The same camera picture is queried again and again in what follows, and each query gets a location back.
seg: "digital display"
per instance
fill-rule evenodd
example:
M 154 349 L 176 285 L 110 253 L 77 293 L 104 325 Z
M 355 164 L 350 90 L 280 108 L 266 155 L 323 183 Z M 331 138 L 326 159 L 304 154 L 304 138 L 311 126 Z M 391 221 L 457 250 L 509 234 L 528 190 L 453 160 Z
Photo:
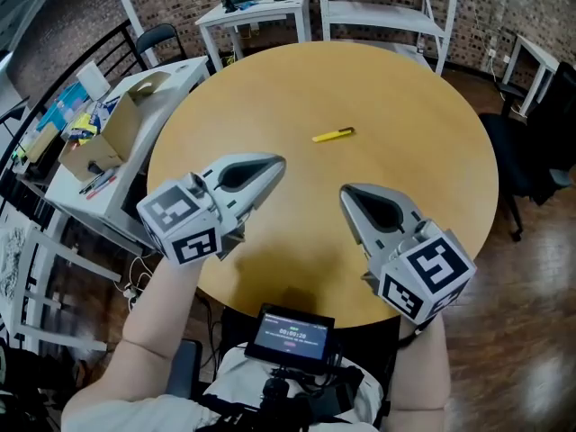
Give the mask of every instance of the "digital display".
M 321 360 L 327 336 L 328 327 L 267 313 L 262 318 L 254 344 Z

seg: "white table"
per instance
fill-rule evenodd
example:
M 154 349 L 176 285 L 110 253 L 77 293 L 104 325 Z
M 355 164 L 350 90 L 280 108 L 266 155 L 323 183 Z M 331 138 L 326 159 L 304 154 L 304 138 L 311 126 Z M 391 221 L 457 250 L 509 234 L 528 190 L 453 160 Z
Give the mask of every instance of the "white table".
M 79 194 L 86 182 L 78 181 L 72 173 L 60 165 L 50 182 L 46 192 L 46 200 L 74 216 L 88 228 L 136 255 L 141 253 L 141 248 L 133 242 L 155 248 L 140 221 L 129 216 L 122 209 L 122 204 L 134 177 L 140 171 L 170 115 L 188 96 L 190 89 L 196 83 L 206 80 L 210 76 L 206 68 L 207 61 L 206 56 L 187 59 L 124 78 L 108 94 L 107 100 L 126 92 L 152 72 L 160 70 L 171 74 L 170 78 L 153 95 L 139 103 L 142 123 L 130 158 L 120 166 L 116 173 L 117 179 L 97 196 L 87 200 L 85 194 Z
M 548 53 L 545 49 L 540 48 L 538 45 L 533 43 L 532 41 L 522 37 L 522 35 L 518 35 L 516 38 L 516 44 L 514 45 L 514 50 L 512 51 L 512 57 L 510 58 L 510 62 L 508 64 L 508 68 L 506 69 L 506 73 L 504 74 L 504 78 L 502 78 L 502 83 L 506 84 L 510 77 L 512 76 L 512 72 L 514 71 L 514 66 L 516 65 L 516 61 L 518 60 L 518 54 L 520 49 L 526 49 L 532 56 L 536 58 L 536 60 L 540 63 L 540 67 L 536 72 L 536 76 L 534 77 L 534 81 L 530 86 L 530 90 L 528 91 L 528 95 L 526 96 L 524 102 L 522 103 L 522 107 L 520 108 L 520 114 L 526 117 L 526 112 L 528 111 L 528 107 L 534 100 L 534 96 L 544 79 L 545 73 L 549 72 L 548 78 L 546 79 L 546 83 L 540 94 L 536 98 L 538 102 L 542 101 L 546 91 L 548 91 L 548 86 L 550 86 L 550 82 L 552 82 L 552 78 L 558 70 L 558 66 L 560 62 L 550 53 Z
M 258 4 L 250 6 L 246 10 L 237 10 L 234 13 L 225 13 L 221 4 L 212 8 L 208 13 L 202 16 L 196 25 L 200 27 L 200 33 L 204 39 L 206 49 L 210 54 L 212 63 L 217 71 L 222 70 L 222 62 L 218 54 L 218 48 L 214 39 L 210 35 L 209 28 L 220 25 L 228 30 L 232 45 L 238 59 L 244 58 L 240 40 L 236 33 L 236 26 L 251 23 L 264 23 L 266 21 L 276 21 L 286 19 L 288 14 L 293 14 L 296 20 L 296 32 L 298 42 L 312 41 L 310 28 L 310 10 L 308 0 L 285 0 L 275 2 L 274 0 L 258 0 Z

